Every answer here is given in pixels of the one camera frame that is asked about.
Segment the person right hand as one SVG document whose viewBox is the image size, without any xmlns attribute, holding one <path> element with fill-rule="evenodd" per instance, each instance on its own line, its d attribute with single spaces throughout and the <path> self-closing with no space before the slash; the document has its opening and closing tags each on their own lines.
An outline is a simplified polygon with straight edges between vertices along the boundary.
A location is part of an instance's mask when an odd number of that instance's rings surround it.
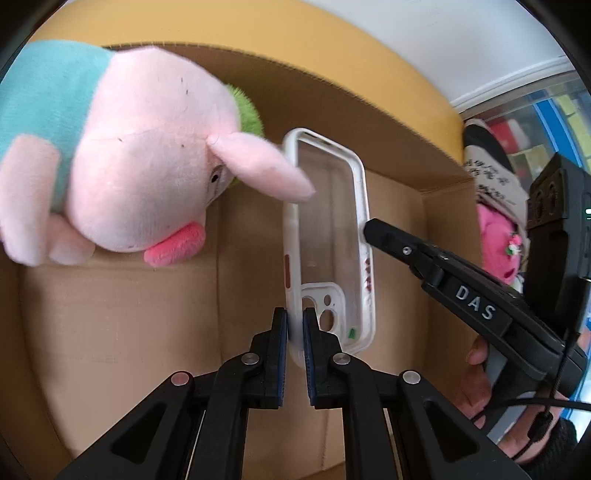
<svg viewBox="0 0 591 480">
<path fill-rule="evenodd" d="M 492 396 L 492 387 L 484 371 L 484 363 L 487 358 L 488 343 L 482 337 L 477 337 L 467 354 L 467 367 L 454 401 L 454 405 L 469 418 L 481 412 Z M 549 430 L 539 442 L 532 443 L 526 448 L 529 441 L 528 431 L 536 415 L 542 410 L 542 406 L 528 406 L 512 429 L 497 444 L 507 456 L 519 464 L 532 461 L 542 452 L 550 439 L 552 429 L 562 414 L 562 408 L 551 407 L 550 412 L 553 415 L 553 420 Z"/>
</svg>

